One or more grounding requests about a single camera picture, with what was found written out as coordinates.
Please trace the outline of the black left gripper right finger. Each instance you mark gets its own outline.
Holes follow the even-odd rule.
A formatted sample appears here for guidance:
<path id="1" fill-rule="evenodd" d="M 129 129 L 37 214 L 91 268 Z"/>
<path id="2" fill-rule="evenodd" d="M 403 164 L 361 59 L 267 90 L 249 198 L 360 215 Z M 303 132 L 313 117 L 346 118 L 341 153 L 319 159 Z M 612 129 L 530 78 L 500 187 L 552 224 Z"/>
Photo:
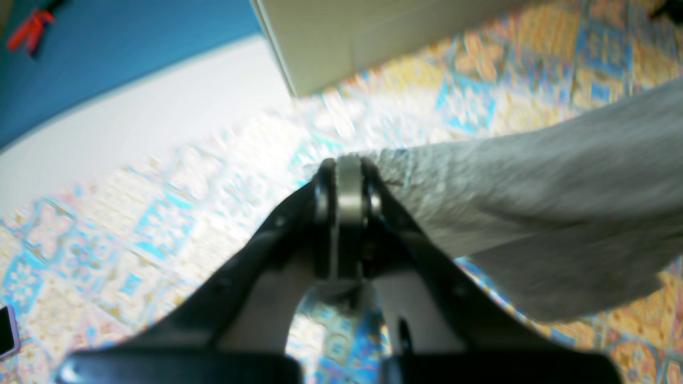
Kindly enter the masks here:
<path id="1" fill-rule="evenodd" d="M 377 169 L 341 160 L 341 276 L 376 292 L 393 354 L 380 383 L 620 383 L 604 355 L 561 347 L 493 302 L 420 230 Z"/>

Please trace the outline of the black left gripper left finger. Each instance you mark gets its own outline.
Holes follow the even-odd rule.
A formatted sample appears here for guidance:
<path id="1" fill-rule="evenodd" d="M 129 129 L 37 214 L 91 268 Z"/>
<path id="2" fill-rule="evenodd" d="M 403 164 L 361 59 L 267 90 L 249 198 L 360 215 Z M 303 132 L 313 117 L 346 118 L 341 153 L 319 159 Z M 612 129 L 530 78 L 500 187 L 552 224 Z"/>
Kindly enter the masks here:
<path id="1" fill-rule="evenodd" d="M 70 354 L 58 383 L 301 383 L 285 355 L 307 290 L 352 288 L 352 158 L 327 159 L 184 303 L 114 347 Z"/>

